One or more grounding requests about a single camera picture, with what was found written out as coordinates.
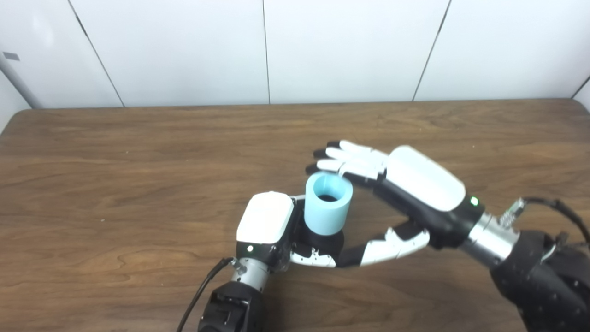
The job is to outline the right white-black robot hand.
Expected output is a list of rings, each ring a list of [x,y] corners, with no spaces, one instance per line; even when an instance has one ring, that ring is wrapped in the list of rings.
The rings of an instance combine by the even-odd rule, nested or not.
[[[330,255],[329,267],[373,265],[431,246],[459,248],[484,216],[485,208],[447,169],[408,145],[390,153],[346,140],[313,152],[307,174],[332,173],[373,194],[407,216],[385,235]]]

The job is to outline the left white-black robot hand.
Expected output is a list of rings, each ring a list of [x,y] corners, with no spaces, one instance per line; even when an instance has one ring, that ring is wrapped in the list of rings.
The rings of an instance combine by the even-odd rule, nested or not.
[[[282,273],[291,263],[335,268],[333,256],[308,237],[304,199],[275,191],[255,194],[236,231],[236,258],[261,262],[271,273]]]

